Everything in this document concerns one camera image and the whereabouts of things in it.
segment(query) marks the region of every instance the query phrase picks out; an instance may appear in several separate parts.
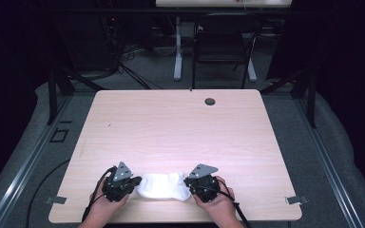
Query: desk leg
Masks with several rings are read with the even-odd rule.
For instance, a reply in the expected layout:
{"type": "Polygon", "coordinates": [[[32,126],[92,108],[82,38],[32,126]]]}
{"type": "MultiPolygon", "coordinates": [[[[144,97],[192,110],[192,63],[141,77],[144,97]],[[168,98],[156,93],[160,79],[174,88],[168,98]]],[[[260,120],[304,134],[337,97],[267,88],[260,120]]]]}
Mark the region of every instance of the desk leg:
{"type": "Polygon", "coordinates": [[[183,67],[183,51],[182,51],[182,36],[180,32],[180,17],[176,19],[176,64],[174,65],[174,80],[179,81],[182,79],[182,67],[183,67]]]}
{"type": "Polygon", "coordinates": [[[250,78],[250,82],[254,83],[257,81],[256,71],[254,70],[253,61],[250,58],[250,63],[248,64],[248,77],[250,78]]]}

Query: hand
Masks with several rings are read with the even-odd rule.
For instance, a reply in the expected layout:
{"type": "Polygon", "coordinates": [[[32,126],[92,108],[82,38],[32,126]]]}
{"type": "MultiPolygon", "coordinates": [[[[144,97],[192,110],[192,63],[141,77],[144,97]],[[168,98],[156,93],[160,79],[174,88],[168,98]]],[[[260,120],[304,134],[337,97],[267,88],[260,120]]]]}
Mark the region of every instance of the hand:
{"type": "Polygon", "coordinates": [[[103,184],[105,181],[106,179],[100,183],[96,194],[97,200],[91,205],[85,221],[79,225],[79,228],[102,228],[108,223],[114,213],[126,205],[129,194],[125,195],[120,201],[110,201],[103,196],[103,184]]]}
{"type": "MultiPolygon", "coordinates": [[[[225,180],[221,177],[216,177],[218,181],[225,184],[225,180]]],[[[231,188],[226,188],[224,184],[219,182],[221,191],[229,194],[233,198],[234,192],[231,188]]],[[[241,223],[236,218],[236,208],[233,206],[233,202],[228,197],[218,194],[210,202],[202,202],[202,200],[194,195],[195,202],[201,209],[203,209],[209,217],[220,227],[220,228],[242,228],[241,223]]]]}

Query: chair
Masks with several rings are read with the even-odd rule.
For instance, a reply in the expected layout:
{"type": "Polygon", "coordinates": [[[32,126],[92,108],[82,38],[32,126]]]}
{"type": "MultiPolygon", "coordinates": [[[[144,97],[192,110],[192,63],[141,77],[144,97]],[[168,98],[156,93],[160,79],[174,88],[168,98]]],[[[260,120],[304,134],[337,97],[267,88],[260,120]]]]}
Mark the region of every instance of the chair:
{"type": "Polygon", "coordinates": [[[192,88],[195,88],[196,67],[200,64],[245,65],[241,81],[244,88],[248,65],[257,35],[259,19],[249,13],[208,13],[194,26],[192,88]]]}

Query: white cloth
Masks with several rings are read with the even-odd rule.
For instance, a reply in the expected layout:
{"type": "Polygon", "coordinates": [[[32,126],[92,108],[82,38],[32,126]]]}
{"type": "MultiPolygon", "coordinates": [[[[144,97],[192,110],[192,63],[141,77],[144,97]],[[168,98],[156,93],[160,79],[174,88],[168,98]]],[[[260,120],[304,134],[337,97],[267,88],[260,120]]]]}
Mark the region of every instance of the white cloth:
{"type": "Polygon", "coordinates": [[[183,173],[144,174],[136,190],[142,197],[156,200],[185,201],[191,196],[183,182],[183,173]]]}

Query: table top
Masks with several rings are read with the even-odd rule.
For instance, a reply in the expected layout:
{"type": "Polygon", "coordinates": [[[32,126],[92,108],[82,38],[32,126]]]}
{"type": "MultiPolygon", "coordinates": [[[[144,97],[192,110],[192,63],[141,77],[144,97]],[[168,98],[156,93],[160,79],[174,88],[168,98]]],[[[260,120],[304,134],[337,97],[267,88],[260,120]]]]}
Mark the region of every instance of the table top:
{"type": "MultiPolygon", "coordinates": [[[[106,90],[96,94],[74,149],[51,222],[79,222],[97,180],[124,162],[134,173],[219,168],[249,220],[296,220],[298,205],[262,98],[252,89],[106,90]],[[215,104],[204,101],[214,99],[215,104]]],[[[191,197],[144,199],[136,190],[111,222],[204,222],[191,197]]]]}
{"type": "Polygon", "coordinates": [[[289,8],[292,0],[156,0],[157,7],[289,8]]]}

